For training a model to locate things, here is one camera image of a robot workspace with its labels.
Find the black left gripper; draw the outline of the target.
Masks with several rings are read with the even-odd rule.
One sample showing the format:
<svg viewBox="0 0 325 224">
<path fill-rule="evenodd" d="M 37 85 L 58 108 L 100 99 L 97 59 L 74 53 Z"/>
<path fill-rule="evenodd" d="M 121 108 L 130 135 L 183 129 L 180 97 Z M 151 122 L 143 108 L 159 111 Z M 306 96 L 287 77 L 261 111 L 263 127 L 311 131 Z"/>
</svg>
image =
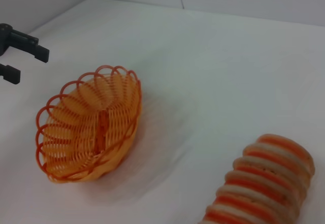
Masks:
<svg viewBox="0 0 325 224">
<path fill-rule="evenodd" d="M 39 39 L 22 32 L 14 30 L 10 25 L 0 24 L 0 56 L 2 56 L 9 46 L 29 53 L 44 63 L 49 60 L 49 50 L 39 45 Z M 9 66 L 0 64 L 0 75 L 3 79 L 12 83 L 19 84 L 21 71 Z"/>
</svg>

